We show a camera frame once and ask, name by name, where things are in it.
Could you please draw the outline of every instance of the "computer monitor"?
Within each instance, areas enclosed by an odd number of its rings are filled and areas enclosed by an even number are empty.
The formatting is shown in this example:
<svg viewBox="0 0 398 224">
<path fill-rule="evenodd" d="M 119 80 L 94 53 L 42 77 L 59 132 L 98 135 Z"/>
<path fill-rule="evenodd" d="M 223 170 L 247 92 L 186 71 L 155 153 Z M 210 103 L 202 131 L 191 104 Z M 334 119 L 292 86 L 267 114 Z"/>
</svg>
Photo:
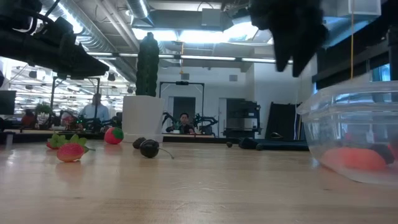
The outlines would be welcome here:
<svg viewBox="0 0 398 224">
<path fill-rule="evenodd" d="M 0 90 L 0 114 L 14 115 L 17 91 Z"/>
</svg>

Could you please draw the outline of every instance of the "green cactus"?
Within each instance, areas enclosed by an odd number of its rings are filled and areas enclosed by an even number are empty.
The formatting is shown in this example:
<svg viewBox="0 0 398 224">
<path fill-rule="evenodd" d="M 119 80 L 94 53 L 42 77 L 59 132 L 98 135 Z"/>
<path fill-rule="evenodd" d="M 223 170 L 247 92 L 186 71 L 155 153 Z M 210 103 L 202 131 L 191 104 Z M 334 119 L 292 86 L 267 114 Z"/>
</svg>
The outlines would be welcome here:
<svg viewBox="0 0 398 224">
<path fill-rule="evenodd" d="M 159 47 L 153 33 L 149 32 L 139 47 L 136 95 L 156 97 Z"/>
</svg>

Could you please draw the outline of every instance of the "person sitting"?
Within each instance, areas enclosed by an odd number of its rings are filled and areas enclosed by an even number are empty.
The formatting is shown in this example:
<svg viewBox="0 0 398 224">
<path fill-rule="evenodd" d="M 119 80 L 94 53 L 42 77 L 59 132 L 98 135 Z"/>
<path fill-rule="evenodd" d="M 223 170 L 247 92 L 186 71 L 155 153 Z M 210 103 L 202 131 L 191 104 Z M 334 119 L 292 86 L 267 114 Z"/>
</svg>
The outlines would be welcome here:
<svg viewBox="0 0 398 224">
<path fill-rule="evenodd" d="M 22 117 L 21 123 L 23 126 L 34 126 L 35 114 L 33 114 L 32 110 L 25 110 L 25 115 Z"/>
<path fill-rule="evenodd" d="M 93 95 L 93 102 L 91 102 L 91 104 L 89 104 L 89 105 L 86 105 L 80 111 L 79 115 L 83 115 L 86 119 L 94 118 L 96 102 L 98 102 L 97 118 L 99 118 L 100 121 L 109 120 L 108 108 L 101 104 L 101 94 L 99 94 L 99 93 L 96 93 Z"/>
<path fill-rule="evenodd" d="M 191 124 L 189 124 L 189 115 L 187 113 L 182 113 L 180 115 L 180 122 L 181 122 L 181 125 L 178 128 L 178 130 L 180 130 L 181 134 L 195 134 L 195 132 L 193 130 L 193 126 Z M 171 127 L 168 127 L 166 129 L 166 131 L 169 133 L 169 132 L 174 131 L 174 129 L 175 129 L 174 126 L 171 126 Z"/>
</svg>

